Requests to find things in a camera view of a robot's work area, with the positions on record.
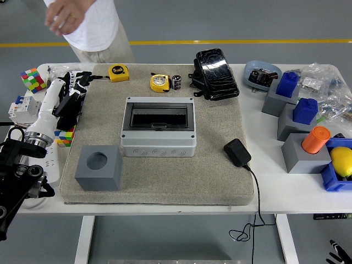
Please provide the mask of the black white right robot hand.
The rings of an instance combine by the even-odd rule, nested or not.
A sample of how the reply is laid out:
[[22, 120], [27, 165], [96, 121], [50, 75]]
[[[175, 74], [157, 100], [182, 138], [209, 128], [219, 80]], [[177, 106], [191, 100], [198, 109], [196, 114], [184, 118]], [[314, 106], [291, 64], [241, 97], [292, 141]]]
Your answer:
[[351, 257], [346, 253], [346, 251], [334, 240], [330, 240], [329, 243], [331, 244], [332, 248], [334, 248], [335, 253], [330, 252], [329, 255], [333, 258], [333, 260], [327, 258], [326, 262], [330, 264], [335, 264], [335, 263], [349, 263], [351, 264]]

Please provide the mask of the person's right hand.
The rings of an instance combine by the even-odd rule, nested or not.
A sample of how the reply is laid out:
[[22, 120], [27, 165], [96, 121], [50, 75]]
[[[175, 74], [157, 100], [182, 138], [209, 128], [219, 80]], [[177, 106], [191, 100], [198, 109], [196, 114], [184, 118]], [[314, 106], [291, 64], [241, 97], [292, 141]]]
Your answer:
[[88, 9], [96, 1], [58, 0], [46, 10], [45, 25], [58, 36], [73, 33], [83, 22]]

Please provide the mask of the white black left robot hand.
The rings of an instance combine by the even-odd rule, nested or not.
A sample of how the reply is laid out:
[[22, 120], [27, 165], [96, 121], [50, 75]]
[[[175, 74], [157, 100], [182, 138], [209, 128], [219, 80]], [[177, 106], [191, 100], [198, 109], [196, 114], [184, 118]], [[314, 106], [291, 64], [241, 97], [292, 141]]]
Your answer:
[[91, 81], [90, 71], [66, 73], [54, 79], [46, 91], [37, 121], [25, 132], [25, 139], [50, 143], [55, 138], [55, 130], [75, 126]]

